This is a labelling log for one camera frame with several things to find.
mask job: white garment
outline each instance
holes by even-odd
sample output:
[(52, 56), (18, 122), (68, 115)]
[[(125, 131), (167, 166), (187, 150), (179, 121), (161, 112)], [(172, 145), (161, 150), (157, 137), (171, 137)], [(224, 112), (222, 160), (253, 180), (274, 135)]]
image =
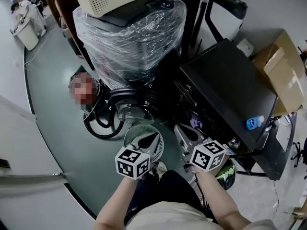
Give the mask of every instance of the white garment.
[(38, 9), (36, 8), (35, 4), (32, 4), (28, 0), (23, 0), (19, 3), (18, 13), (21, 15), (25, 15), (26, 11), (29, 10), (28, 14), (26, 15), (27, 18), (31, 19), (32, 23), (34, 24), (35, 31), (43, 31), (44, 30), (44, 23), (41, 19)]
[[(136, 214), (126, 230), (222, 230), (204, 214), (187, 204), (159, 202)], [(249, 224), (243, 230), (277, 230), (271, 220)]]

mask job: white cube with fiducial markers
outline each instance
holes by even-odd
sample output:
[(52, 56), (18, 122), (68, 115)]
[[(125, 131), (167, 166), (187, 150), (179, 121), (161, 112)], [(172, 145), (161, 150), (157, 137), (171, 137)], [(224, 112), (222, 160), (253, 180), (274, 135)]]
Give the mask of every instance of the white cube with fiducial markers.
[(194, 148), (190, 163), (202, 171), (211, 171), (222, 164), (225, 153), (219, 142), (209, 141)]
[(116, 172), (137, 180), (150, 169), (150, 155), (122, 147), (115, 156)]

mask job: black and green object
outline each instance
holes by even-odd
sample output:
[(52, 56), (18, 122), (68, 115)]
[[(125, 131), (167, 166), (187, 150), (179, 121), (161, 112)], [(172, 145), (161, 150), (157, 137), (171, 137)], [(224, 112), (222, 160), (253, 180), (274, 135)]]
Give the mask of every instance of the black and green object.
[(236, 171), (235, 165), (232, 163), (230, 159), (226, 161), (224, 166), (215, 176), (219, 184), (223, 187), (223, 189), (228, 190), (235, 183), (236, 179)]

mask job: door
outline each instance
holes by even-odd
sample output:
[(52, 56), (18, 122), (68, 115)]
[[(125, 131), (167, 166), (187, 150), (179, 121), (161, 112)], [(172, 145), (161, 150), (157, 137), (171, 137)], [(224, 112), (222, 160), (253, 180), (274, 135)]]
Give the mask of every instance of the door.
[(35, 115), (0, 97), (1, 176), (45, 176), (62, 173), (37, 125)]

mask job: person in white clothes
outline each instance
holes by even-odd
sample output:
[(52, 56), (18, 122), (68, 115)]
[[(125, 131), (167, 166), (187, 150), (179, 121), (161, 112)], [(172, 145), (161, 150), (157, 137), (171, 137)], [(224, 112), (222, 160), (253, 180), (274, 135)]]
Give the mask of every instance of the person in white clothes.
[(40, 36), (45, 35), (46, 30), (44, 28), (44, 23), (38, 13), (38, 10), (36, 8), (35, 4), (32, 4), (28, 0), (23, 0), (22, 2), (16, 2), (12, 4), (11, 11), (16, 12), (16, 20), (20, 21), (20, 19), (23, 21), (25, 18), (29, 18), (34, 26), (41, 31)]
[(160, 181), (125, 177), (97, 216), (95, 230), (277, 230), (271, 220), (250, 222), (214, 175), (193, 168), (215, 218), (210, 222), (194, 189), (175, 171)]

